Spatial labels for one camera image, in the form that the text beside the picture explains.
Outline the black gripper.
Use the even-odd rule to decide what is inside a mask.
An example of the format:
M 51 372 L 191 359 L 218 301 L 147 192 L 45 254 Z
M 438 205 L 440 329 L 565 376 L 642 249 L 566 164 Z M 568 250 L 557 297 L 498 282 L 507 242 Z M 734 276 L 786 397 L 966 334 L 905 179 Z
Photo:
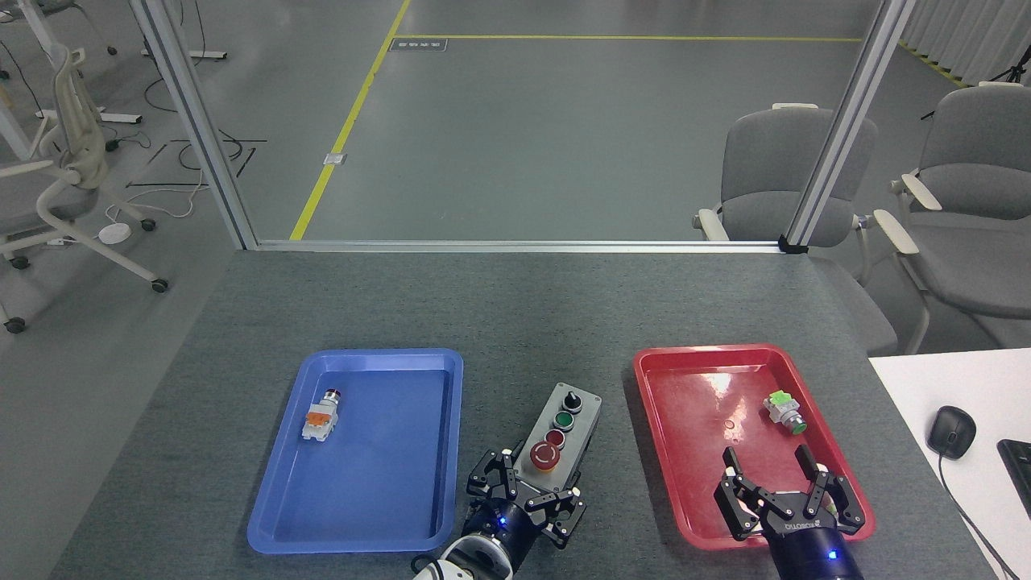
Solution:
M 565 549 L 586 513 L 578 486 L 541 491 L 520 481 L 516 451 L 488 450 L 467 479 L 469 514 L 462 533 L 497 540 L 511 566 L 521 566 L 538 536 Z
M 808 445 L 799 445 L 794 455 L 809 491 L 785 519 L 776 496 L 744 477 L 735 449 L 725 448 L 714 499 L 730 535 L 743 542 L 762 526 L 780 579 L 862 579 L 843 539 L 866 524 L 849 478 L 820 467 Z

